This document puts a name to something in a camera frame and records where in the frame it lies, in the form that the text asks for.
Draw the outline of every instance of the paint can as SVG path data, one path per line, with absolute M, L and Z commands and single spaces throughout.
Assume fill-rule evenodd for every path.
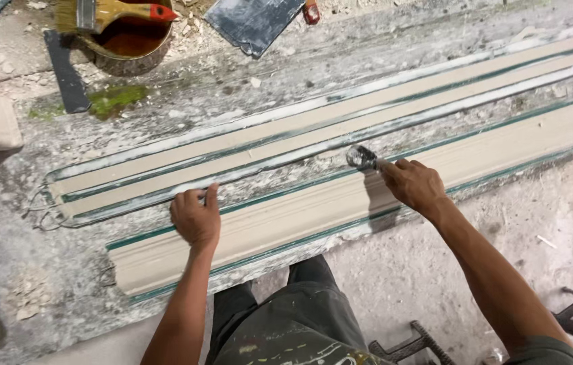
M 153 3 L 173 8 L 172 0 L 123 0 L 125 3 Z M 172 22 L 125 16 L 113 21 L 101 34 L 80 38 L 97 54 L 115 60 L 136 60 L 155 53 L 172 34 Z

